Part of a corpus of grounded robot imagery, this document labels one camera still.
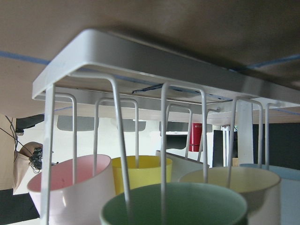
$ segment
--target yellow cup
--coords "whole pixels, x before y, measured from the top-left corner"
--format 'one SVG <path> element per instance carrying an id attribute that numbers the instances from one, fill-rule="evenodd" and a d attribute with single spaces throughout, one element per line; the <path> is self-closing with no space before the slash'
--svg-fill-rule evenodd
<path id="1" fill-rule="evenodd" d="M 135 156 L 127 156 L 127 166 L 130 189 L 139 188 L 161 182 L 160 157 L 139 156 L 139 168 L 135 166 Z M 112 160 L 112 169 L 116 194 L 124 192 L 123 177 L 121 169 L 121 158 Z M 166 178 L 171 181 L 172 160 L 166 159 Z"/>

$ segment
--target fire extinguisher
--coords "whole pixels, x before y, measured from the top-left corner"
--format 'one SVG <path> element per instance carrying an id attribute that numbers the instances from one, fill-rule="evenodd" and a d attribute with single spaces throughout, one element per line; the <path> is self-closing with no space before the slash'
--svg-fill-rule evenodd
<path id="1" fill-rule="evenodd" d="M 202 134 L 202 123 L 192 123 L 191 134 L 189 137 L 189 151 L 198 151 Z"/>

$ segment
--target pink cup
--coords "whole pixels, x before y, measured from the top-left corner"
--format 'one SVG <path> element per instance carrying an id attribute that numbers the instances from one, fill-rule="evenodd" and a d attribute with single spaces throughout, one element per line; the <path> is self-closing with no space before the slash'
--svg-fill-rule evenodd
<path id="1" fill-rule="evenodd" d="M 98 213 L 115 196 L 112 160 L 97 155 L 97 172 L 92 176 L 93 155 L 77 158 L 77 183 L 73 185 L 72 159 L 52 166 L 49 224 L 98 225 Z M 32 178 L 27 188 L 40 213 L 41 175 Z"/>

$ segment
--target green cup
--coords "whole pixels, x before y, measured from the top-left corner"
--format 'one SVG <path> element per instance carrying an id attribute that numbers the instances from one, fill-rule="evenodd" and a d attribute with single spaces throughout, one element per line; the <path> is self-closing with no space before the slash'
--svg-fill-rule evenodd
<path id="1" fill-rule="evenodd" d="M 124 193 L 103 207 L 102 225 L 161 225 L 160 184 L 130 191 L 132 217 Z M 211 184 L 167 183 L 166 225 L 246 225 L 247 203 L 238 193 Z"/>

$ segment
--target red fire extinguisher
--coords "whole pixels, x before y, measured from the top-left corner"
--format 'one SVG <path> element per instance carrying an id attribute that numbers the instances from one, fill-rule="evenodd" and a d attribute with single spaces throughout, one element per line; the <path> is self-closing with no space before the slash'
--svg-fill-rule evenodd
<path id="1" fill-rule="evenodd" d="M 189 151 L 199 151 L 202 134 L 202 123 L 192 123 L 191 134 L 189 137 Z"/>

